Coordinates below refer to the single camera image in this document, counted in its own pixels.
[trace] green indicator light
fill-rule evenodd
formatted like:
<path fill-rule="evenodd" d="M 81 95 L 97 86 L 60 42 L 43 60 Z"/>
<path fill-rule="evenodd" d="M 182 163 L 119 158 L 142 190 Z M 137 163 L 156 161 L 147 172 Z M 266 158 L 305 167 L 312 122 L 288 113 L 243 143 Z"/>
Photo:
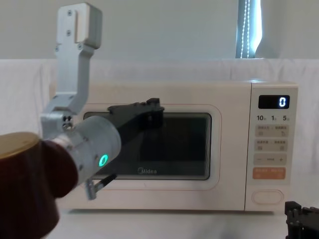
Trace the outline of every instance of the green indicator light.
<path fill-rule="evenodd" d="M 100 162 L 99 162 L 99 166 L 103 167 L 106 162 L 108 161 L 109 157 L 107 154 L 104 154 L 101 158 L 100 158 Z"/>

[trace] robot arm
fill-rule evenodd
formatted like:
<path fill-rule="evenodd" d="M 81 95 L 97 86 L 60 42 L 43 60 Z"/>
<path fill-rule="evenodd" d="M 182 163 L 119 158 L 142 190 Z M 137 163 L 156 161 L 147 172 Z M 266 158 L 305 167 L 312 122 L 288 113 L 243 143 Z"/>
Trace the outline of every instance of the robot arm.
<path fill-rule="evenodd" d="M 56 95 L 41 114 L 43 139 L 28 132 L 0 136 L 0 238 L 39 239 L 59 220 L 55 199 L 85 183 L 87 196 L 116 178 L 96 185 L 91 177 L 108 165 L 121 146 L 141 131 L 161 127 L 159 99 L 109 107 L 73 125 L 88 98 L 90 58 L 101 44 L 102 13 L 81 3 L 58 12 Z"/>

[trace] orange start button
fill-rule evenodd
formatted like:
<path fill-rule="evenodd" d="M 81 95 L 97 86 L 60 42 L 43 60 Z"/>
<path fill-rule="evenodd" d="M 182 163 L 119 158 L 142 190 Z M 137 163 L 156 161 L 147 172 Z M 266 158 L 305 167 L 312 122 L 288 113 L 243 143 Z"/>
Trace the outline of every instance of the orange start button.
<path fill-rule="evenodd" d="M 253 179 L 285 179 L 286 168 L 256 167 L 253 169 Z"/>

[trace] white wall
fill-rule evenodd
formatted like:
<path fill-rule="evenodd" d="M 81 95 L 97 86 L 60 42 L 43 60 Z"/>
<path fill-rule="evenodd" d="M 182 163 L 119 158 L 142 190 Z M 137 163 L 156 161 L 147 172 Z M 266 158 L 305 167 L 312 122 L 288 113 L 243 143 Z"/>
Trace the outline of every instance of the white wall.
<path fill-rule="evenodd" d="M 55 58 L 56 13 L 81 0 L 0 0 L 0 59 Z M 234 58 L 238 0 L 88 0 L 103 12 L 95 58 Z"/>
<path fill-rule="evenodd" d="M 319 58 L 319 1 L 262 0 L 263 39 L 256 57 Z"/>

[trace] midea logo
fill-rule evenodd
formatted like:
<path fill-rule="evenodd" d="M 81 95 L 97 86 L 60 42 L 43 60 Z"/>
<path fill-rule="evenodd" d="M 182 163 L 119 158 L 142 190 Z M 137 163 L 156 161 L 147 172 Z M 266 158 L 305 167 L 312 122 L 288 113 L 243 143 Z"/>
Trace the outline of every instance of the midea logo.
<path fill-rule="evenodd" d="M 138 168 L 138 174 L 157 174 L 156 170 L 152 170 L 149 168 Z"/>

